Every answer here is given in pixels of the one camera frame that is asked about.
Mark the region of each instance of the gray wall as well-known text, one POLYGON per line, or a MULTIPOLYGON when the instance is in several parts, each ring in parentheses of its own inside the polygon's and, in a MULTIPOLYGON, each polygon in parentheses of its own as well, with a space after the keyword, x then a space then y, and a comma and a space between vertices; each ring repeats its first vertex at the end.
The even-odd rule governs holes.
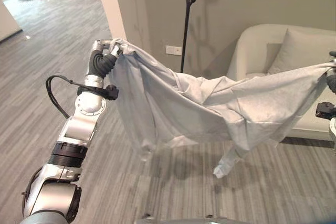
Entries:
POLYGON ((127 40, 151 53, 145 0, 118 0, 118 3, 127 40))
MULTIPOLYGON (((151 53, 179 71, 181 57, 166 55, 165 45, 182 46, 185 0, 144 3, 151 53)), ((239 35, 262 23, 336 30, 336 0, 197 0, 191 10, 185 72, 208 78, 224 75, 239 35)))

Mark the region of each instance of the wall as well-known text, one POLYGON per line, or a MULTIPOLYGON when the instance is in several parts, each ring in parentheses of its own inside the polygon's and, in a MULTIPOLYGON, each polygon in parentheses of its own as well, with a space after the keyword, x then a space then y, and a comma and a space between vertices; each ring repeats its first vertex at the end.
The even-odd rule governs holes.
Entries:
MULTIPOLYGON (((179 71, 181 57, 166 55, 165 45, 182 46, 185 0, 145 0, 145 4, 153 55, 179 71)), ((336 0, 197 0, 191 7, 185 72, 208 78, 224 75, 239 35, 262 23, 336 30, 336 0)))
POLYGON ((0 17, 0 41, 21 30, 1 0, 0 17))
POLYGON ((101 0, 112 37, 127 39, 118 0, 101 0))
POLYGON ((118 0, 129 42, 151 52, 149 20, 145 0, 118 0))

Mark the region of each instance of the floor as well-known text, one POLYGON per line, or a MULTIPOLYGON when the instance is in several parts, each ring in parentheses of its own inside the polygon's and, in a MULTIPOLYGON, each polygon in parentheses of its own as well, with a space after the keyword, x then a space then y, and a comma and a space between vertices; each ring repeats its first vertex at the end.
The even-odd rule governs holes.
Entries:
MULTIPOLYGON (((20 193, 49 158, 65 122, 44 82, 54 73, 81 82, 92 42, 110 32, 100 0, 5 4, 24 31, 0 44, 0 222, 19 223, 20 193)), ((53 89, 72 113, 76 88, 55 80, 53 89)), ((212 170, 230 142, 160 150, 144 163, 128 144, 113 102, 100 122, 83 165, 74 223, 133 223, 146 212, 161 219, 214 215, 258 224, 336 216, 331 148, 298 145, 302 140, 294 138, 277 148, 262 144, 217 179, 212 170)))

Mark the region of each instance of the white wall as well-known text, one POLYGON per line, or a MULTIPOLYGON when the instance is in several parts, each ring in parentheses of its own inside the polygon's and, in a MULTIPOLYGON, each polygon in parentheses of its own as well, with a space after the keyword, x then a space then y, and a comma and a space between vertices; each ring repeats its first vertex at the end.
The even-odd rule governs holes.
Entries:
POLYGON ((118 0, 101 0, 109 22, 112 37, 126 38, 118 0))
POLYGON ((0 41, 21 29, 1 0, 0 17, 0 41))

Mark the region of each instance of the white armchair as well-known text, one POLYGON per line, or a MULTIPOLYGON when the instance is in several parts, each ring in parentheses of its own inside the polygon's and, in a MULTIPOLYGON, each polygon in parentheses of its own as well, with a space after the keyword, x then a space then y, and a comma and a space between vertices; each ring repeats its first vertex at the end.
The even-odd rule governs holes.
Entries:
MULTIPOLYGON (((227 76, 233 80, 265 76, 280 50, 288 28, 316 34, 334 31, 289 25, 263 24, 246 29, 240 36, 227 76)), ((315 117, 317 104, 336 102, 336 96, 326 88, 288 136, 318 140, 329 139, 329 121, 315 117)))

